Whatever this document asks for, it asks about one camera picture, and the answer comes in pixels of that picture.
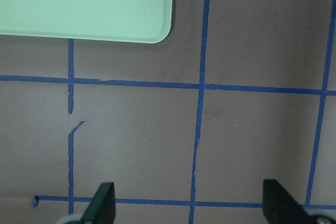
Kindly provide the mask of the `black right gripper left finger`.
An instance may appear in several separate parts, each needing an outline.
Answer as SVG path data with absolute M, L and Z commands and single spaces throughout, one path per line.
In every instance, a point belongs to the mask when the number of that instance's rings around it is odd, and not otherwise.
M 81 217 L 84 224 L 113 224 L 115 221 L 115 191 L 113 182 L 101 183 Z

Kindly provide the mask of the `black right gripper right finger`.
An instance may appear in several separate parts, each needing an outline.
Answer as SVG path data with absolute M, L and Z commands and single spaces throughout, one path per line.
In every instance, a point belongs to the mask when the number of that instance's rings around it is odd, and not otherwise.
M 264 179 L 262 187 L 263 214 L 268 223 L 318 223 L 275 179 Z

